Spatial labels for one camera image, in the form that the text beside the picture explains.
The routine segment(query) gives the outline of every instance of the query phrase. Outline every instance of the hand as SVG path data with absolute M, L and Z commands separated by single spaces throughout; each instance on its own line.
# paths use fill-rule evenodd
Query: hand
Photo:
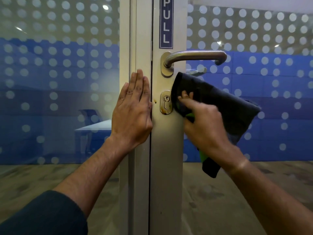
M 194 123 L 184 120 L 185 134 L 197 148 L 220 166 L 229 164 L 231 160 L 229 152 L 236 150 L 236 147 L 227 138 L 221 113 L 216 106 L 206 105 L 192 98 L 193 93 L 188 96 L 186 91 L 182 92 L 182 97 L 178 97 L 195 116 Z
M 119 94 L 112 116 L 110 139 L 124 155 L 146 141 L 152 130 L 149 80 L 142 70 L 131 74 Z

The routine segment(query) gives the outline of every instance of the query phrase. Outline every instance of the person's right arm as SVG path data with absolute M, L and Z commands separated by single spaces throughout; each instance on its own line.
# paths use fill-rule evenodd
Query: person's right arm
M 313 213 L 268 179 L 229 142 L 217 107 L 196 102 L 186 92 L 179 100 L 195 115 L 194 123 L 184 121 L 186 135 L 231 177 L 267 234 L 313 234 Z

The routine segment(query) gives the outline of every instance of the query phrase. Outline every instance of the microfiber cloth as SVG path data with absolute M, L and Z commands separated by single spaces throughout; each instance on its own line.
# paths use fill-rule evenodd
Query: microfiber cloth
M 194 122 L 192 111 L 178 100 L 178 96 L 182 95 L 183 90 L 185 90 L 187 94 L 193 92 L 194 100 L 198 102 L 217 106 L 218 110 L 221 112 L 228 139 L 233 145 L 237 144 L 241 136 L 248 129 L 253 118 L 261 110 L 254 102 L 219 90 L 197 77 L 179 72 L 171 90 L 171 100 L 173 108 L 191 122 Z M 202 152 L 200 152 L 200 156 L 202 170 L 210 177 L 216 178 L 221 167 Z

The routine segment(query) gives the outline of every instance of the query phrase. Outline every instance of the blue sign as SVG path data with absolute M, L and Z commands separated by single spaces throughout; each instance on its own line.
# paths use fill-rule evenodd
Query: blue sign
M 173 49 L 174 0 L 160 0 L 159 48 Z

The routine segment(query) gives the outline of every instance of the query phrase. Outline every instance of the person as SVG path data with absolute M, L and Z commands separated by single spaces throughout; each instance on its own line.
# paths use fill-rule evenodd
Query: person
M 226 135 L 216 106 L 179 100 L 195 121 L 184 120 L 191 142 L 231 177 L 267 234 L 313 234 L 313 213 L 254 167 Z M 125 83 L 112 116 L 112 133 L 101 148 L 53 190 L 39 195 L 0 225 L 0 234 L 87 234 L 87 221 L 100 192 L 122 159 L 152 130 L 150 88 L 142 70 Z

